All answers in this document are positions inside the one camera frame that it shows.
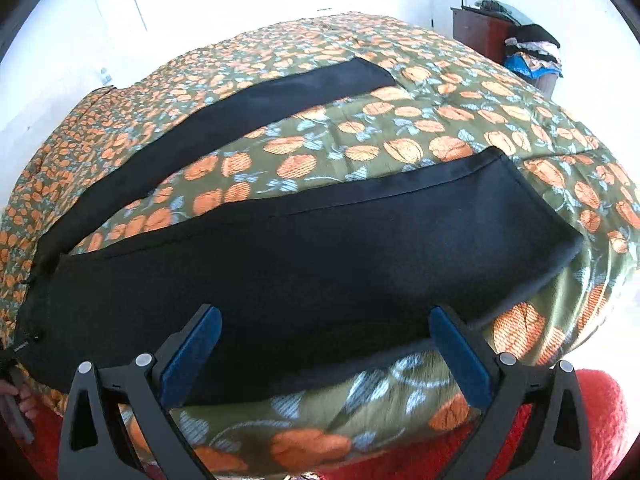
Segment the person left hand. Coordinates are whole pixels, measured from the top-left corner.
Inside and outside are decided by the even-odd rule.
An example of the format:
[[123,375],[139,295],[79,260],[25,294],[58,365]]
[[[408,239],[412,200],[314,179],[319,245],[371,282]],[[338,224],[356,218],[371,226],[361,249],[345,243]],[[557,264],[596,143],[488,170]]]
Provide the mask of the person left hand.
[[0,393],[2,396],[12,396],[17,402],[18,408],[22,414],[29,420],[35,420],[38,415],[38,400],[32,393],[32,389],[29,385],[23,384],[21,387],[7,382],[4,379],[0,380]]

